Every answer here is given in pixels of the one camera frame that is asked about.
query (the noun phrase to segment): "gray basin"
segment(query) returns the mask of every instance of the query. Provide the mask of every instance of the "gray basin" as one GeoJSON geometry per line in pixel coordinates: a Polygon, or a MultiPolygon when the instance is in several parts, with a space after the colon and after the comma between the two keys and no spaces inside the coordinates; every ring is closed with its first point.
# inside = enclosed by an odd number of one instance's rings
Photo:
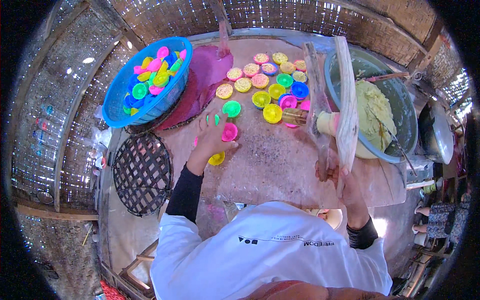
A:
{"type": "MultiPolygon", "coordinates": [[[[349,48],[352,59],[353,74],[356,76],[359,70],[365,70],[361,78],[368,78],[378,75],[393,73],[386,64],[379,61],[372,55],[360,49],[349,48]]],[[[326,95],[329,96],[336,108],[340,110],[340,72],[335,51],[330,52],[324,65],[325,83],[327,89],[326,95]]],[[[393,122],[397,129],[397,138],[406,153],[410,153],[417,144],[418,125],[415,108],[407,92],[407,88],[400,79],[389,79],[374,82],[383,94],[390,100],[392,108],[393,122]]],[[[362,145],[373,155],[390,163],[398,163],[404,160],[398,146],[391,143],[385,152],[374,147],[367,138],[359,132],[359,140],[362,145]]]]}

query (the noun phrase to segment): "patterned dress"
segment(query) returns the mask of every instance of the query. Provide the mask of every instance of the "patterned dress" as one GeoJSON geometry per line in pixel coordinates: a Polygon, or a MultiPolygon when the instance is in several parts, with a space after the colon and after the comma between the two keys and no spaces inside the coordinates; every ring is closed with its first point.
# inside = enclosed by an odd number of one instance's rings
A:
{"type": "Polygon", "coordinates": [[[459,204],[433,204],[428,216],[428,236],[438,239],[450,236],[450,241],[458,243],[467,223],[470,199],[470,195],[464,194],[459,204]]]}

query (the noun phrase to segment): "plastic bottle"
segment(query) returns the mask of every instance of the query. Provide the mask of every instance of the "plastic bottle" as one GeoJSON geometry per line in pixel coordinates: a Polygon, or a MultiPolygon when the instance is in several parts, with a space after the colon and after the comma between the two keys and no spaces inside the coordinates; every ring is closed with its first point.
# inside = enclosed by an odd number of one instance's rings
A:
{"type": "Polygon", "coordinates": [[[42,145],[52,146],[55,149],[59,146],[58,137],[55,135],[48,134],[43,130],[35,130],[32,133],[32,136],[42,145]]]}
{"type": "Polygon", "coordinates": [[[63,124],[67,119],[67,114],[59,111],[53,107],[50,103],[42,103],[40,109],[44,116],[47,116],[49,120],[52,120],[54,123],[63,124]]]}
{"type": "Polygon", "coordinates": [[[49,159],[55,161],[57,157],[57,151],[44,147],[41,144],[32,144],[30,148],[37,154],[38,156],[44,158],[44,159],[49,159]]]}
{"type": "Polygon", "coordinates": [[[60,136],[62,125],[50,122],[45,118],[37,118],[36,124],[41,130],[45,131],[46,133],[60,136]]]}

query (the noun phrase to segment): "blue plastic basket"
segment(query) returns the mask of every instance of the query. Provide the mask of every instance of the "blue plastic basket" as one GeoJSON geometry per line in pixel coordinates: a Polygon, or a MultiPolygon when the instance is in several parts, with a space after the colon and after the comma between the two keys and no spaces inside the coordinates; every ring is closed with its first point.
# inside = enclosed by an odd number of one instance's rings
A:
{"type": "Polygon", "coordinates": [[[192,60],[192,44],[184,37],[168,37],[155,42],[132,57],[120,70],[108,88],[103,103],[103,117],[108,126],[121,128],[128,125],[145,124],[160,117],[179,99],[188,79],[190,61],[192,60]],[[123,111],[123,98],[127,93],[127,85],[133,74],[133,67],[142,64],[145,57],[156,57],[158,49],[167,46],[170,52],[187,49],[187,56],[177,74],[170,80],[165,89],[152,101],[145,104],[133,116],[123,111]]]}

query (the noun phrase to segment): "forearm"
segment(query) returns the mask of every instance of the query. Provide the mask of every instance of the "forearm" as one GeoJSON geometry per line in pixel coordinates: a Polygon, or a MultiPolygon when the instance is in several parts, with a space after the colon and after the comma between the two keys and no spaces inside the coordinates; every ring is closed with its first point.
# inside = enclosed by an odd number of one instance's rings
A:
{"type": "Polygon", "coordinates": [[[367,249],[378,238],[365,202],[347,206],[347,232],[350,247],[367,249]]]}
{"type": "Polygon", "coordinates": [[[184,216],[195,223],[204,176],[203,170],[197,175],[189,170],[188,165],[187,162],[180,173],[165,212],[171,216],[184,216]]]}

